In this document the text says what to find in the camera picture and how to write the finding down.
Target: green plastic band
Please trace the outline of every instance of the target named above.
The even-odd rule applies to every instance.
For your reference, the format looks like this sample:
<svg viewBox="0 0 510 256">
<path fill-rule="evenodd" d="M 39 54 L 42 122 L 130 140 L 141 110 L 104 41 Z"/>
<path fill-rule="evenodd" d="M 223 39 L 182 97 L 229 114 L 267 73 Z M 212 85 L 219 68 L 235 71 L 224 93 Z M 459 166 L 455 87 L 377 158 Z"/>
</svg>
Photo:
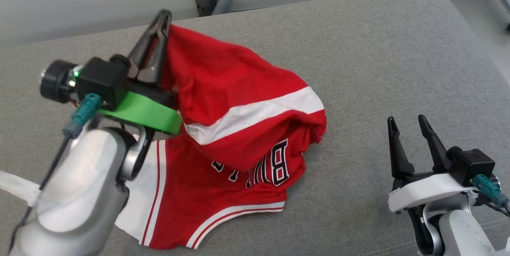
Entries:
<svg viewBox="0 0 510 256">
<path fill-rule="evenodd" d="M 171 134 L 177 134 L 182 123 L 173 109 L 133 92 L 127 93 L 115 111 L 100 109 L 100 113 Z"/>
</svg>

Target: black camera lens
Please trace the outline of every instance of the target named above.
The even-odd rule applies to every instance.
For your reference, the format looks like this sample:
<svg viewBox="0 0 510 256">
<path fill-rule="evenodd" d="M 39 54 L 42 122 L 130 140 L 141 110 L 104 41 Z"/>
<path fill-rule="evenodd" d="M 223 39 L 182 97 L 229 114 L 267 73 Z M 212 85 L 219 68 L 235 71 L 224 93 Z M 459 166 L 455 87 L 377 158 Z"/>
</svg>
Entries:
<svg viewBox="0 0 510 256">
<path fill-rule="evenodd" d="M 56 102 L 66 103 L 69 101 L 69 78 L 76 64 L 63 60 L 56 60 L 41 78 L 40 92 L 43 98 Z"/>
</svg>

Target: robotic arm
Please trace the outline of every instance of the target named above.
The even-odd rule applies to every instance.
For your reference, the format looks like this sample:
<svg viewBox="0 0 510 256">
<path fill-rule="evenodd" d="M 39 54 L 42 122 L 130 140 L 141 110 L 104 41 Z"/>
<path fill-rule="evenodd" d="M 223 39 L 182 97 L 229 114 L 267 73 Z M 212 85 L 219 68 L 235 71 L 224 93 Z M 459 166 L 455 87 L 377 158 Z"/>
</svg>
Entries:
<svg viewBox="0 0 510 256">
<path fill-rule="evenodd" d="M 40 186 L 13 233 L 10 255 L 95 255 L 129 198 L 155 131 L 176 134 L 182 119 L 173 93 L 159 87 L 171 13 L 160 11 L 128 57 L 94 57 L 84 66 L 57 60 L 43 72 L 41 95 L 77 109 Z M 99 129 L 103 118 L 121 128 Z M 139 138 L 124 129 L 135 127 Z M 55 170 L 70 140 L 69 156 Z"/>
<path fill-rule="evenodd" d="M 432 172 L 415 173 L 400 143 L 397 123 L 388 118 L 395 178 L 388 198 L 391 212 L 409 213 L 423 256 L 494 256 L 494 247 L 470 206 L 487 205 L 510 217 L 508 198 L 492 174 L 495 162 L 479 149 L 452 147 L 446 151 L 425 116 L 420 115 L 418 121 L 432 155 Z M 443 213 L 430 216 L 432 212 Z"/>
</svg>

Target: white trim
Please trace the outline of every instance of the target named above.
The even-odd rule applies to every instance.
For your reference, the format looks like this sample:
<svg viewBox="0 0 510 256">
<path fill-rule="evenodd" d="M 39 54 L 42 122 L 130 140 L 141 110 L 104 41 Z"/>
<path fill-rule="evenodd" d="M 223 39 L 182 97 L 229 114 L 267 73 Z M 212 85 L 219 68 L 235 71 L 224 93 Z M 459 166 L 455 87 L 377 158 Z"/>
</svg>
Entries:
<svg viewBox="0 0 510 256">
<path fill-rule="evenodd" d="M 204 221 L 204 223 L 202 223 L 202 225 L 200 225 L 196 229 L 195 233 L 193 233 L 193 235 L 189 238 L 188 243 L 186 243 L 186 247 L 196 249 L 198 247 L 198 245 L 200 244 L 200 242 L 202 241 L 202 239 L 207 235 L 207 233 L 209 233 L 213 228 L 217 227 L 218 225 L 224 223 L 225 221 L 227 221 L 229 219 L 232 219 L 234 217 L 241 216 L 244 214 L 250 214 L 250 213 L 280 212 L 283 210 L 284 205 L 285 205 L 285 201 L 268 203 L 268 204 L 264 204 L 264 205 L 239 205 L 239 206 L 227 207 L 227 208 L 223 209 L 222 211 L 216 213 L 215 215 L 209 217 L 206 221 Z M 250 210 L 250 209 L 265 209 L 265 210 L 244 211 L 244 210 Z M 220 220 L 220 218 L 222 218 L 228 214 L 232 214 L 232 215 Z M 193 247 L 193 244 L 195 243 L 195 241 L 197 240 L 198 237 L 200 237 L 200 238 L 197 241 L 197 244 L 195 245 L 195 247 Z"/>
<path fill-rule="evenodd" d="M 145 235 L 145 241 L 143 245 L 149 246 L 151 240 L 153 239 L 154 228 L 156 226 L 156 221 L 158 220 L 159 208 L 161 205 L 161 199 L 163 198 L 163 191 L 165 190 L 165 182 L 166 182 L 166 152 L 165 152 L 165 141 L 159 141 L 159 183 L 158 183 L 158 195 L 156 196 L 156 201 L 154 203 L 154 207 L 152 207 L 153 214 L 149 219 L 147 234 Z"/>
<path fill-rule="evenodd" d="M 322 109 L 324 105 L 317 94 L 310 87 L 305 87 L 271 100 L 231 107 L 208 127 L 193 123 L 184 124 L 184 128 L 198 144 L 206 145 L 286 111 L 312 114 Z"/>
</svg>

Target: teal cable plug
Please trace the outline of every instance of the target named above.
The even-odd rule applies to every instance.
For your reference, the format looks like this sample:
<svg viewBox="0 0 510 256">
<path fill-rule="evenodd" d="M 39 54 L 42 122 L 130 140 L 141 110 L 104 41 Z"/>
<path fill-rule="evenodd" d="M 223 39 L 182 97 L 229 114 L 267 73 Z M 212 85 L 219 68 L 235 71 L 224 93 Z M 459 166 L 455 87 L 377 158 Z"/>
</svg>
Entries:
<svg viewBox="0 0 510 256">
<path fill-rule="evenodd" d="M 64 135 L 71 135 L 75 139 L 82 132 L 83 126 L 95 115 L 101 108 L 101 97 L 94 93 L 88 93 L 80 102 L 71 116 L 71 122 L 64 128 Z"/>
<path fill-rule="evenodd" d="M 508 205 L 508 197 L 502 194 L 501 189 L 483 174 L 478 174 L 474 178 L 473 185 L 480 193 L 488 196 L 497 208 L 503 208 L 505 205 Z"/>
</svg>

